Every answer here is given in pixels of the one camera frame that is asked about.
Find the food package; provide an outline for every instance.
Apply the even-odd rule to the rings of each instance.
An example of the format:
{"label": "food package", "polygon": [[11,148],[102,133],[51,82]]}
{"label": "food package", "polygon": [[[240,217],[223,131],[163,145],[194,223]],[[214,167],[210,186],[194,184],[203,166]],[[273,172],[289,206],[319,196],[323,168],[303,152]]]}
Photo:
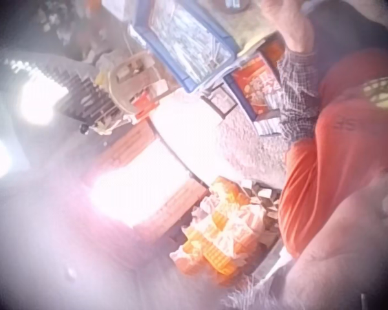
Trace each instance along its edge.
{"label": "food package", "polygon": [[197,1],[242,49],[256,44],[275,31],[273,25],[261,15],[261,0],[251,0],[246,10],[236,14],[218,10],[214,0]]}
{"label": "food package", "polygon": [[225,231],[230,231],[234,240],[239,242],[243,247],[247,247],[250,241],[256,240],[256,236],[251,228],[249,228],[243,220],[235,216],[232,216],[228,220]]}
{"label": "food package", "polygon": [[281,87],[260,55],[237,69],[232,76],[257,115],[278,109],[277,101],[267,100],[267,97],[269,94],[280,94]]}
{"label": "food package", "polygon": [[209,241],[210,243],[213,243],[213,241],[219,235],[219,231],[220,231],[217,228],[217,226],[214,223],[213,218],[211,216],[209,216],[206,219],[202,220],[200,223],[194,225],[193,228],[196,231],[199,231],[203,235],[203,237],[207,241]]}
{"label": "food package", "polygon": [[185,252],[183,246],[180,246],[178,250],[169,255],[176,267],[184,274],[196,274],[205,266],[201,246],[198,242],[191,244],[193,245],[191,253]]}
{"label": "food package", "polygon": [[226,178],[219,176],[210,186],[210,192],[215,194],[220,200],[234,202],[240,193],[240,187]]}
{"label": "food package", "polygon": [[264,231],[263,218],[266,211],[261,205],[245,205],[233,216],[237,216],[255,233]]}
{"label": "food package", "polygon": [[212,241],[213,245],[224,255],[230,258],[235,258],[236,253],[234,251],[234,238],[235,236],[232,231],[224,230],[220,231]]}

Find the blue crate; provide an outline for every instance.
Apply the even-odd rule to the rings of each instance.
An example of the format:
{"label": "blue crate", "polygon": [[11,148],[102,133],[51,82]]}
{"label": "blue crate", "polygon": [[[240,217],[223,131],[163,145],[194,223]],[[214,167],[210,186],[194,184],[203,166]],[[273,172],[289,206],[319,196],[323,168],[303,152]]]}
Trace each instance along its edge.
{"label": "blue crate", "polygon": [[192,79],[183,67],[175,61],[171,54],[167,51],[165,46],[161,43],[156,34],[149,27],[149,18],[151,9],[153,8],[155,0],[139,0],[136,6],[136,17],[134,18],[134,29],[138,35],[145,40],[148,47],[153,51],[154,55],[168,67],[171,73],[179,84],[184,87],[186,92],[193,92],[202,83],[213,78],[227,66],[231,65],[240,51],[240,47],[235,40],[216,23],[212,17],[194,0],[176,0],[182,5],[200,24],[202,24],[208,32],[210,32],[216,40],[229,52],[230,58],[221,64],[214,72],[206,76],[203,81],[197,83]]}

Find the plaid shirt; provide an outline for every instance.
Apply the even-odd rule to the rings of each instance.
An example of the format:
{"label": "plaid shirt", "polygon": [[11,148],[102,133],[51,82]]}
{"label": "plaid shirt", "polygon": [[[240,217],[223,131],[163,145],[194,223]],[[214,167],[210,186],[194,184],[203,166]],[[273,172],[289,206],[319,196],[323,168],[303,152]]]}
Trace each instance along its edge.
{"label": "plaid shirt", "polygon": [[289,50],[279,61],[284,92],[280,106],[281,132],[289,147],[301,139],[314,137],[320,110],[318,70],[314,63],[315,53],[297,54]]}

